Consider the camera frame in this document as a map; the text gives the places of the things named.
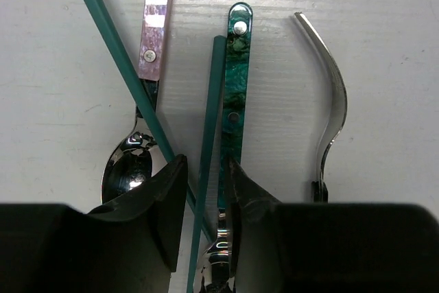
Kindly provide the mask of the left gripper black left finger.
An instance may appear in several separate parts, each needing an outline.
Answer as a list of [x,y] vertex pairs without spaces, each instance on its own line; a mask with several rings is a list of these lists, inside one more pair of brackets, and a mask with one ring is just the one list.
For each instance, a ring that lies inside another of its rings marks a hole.
[[89,292],[168,291],[187,179],[187,158],[179,154],[153,178],[88,214],[98,234]]

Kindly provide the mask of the teal handled fork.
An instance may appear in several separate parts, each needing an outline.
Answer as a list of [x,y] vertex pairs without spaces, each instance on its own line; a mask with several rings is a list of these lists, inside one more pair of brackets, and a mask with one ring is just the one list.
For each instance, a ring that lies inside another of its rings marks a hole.
[[329,150],[346,122],[348,110],[347,92],[340,69],[322,37],[303,12],[295,12],[294,16],[314,46],[329,75],[331,87],[329,116],[316,151],[316,179],[311,182],[312,200],[314,202],[327,202],[329,200],[329,192],[324,181],[324,169]]

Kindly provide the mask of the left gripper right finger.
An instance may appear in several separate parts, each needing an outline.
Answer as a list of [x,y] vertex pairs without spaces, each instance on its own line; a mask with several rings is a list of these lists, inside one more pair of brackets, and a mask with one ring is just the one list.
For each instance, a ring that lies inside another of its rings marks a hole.
[[280,292],[283,280],[272,219],[280,203],[238,162],[225,160],[229,277],[237,292]]

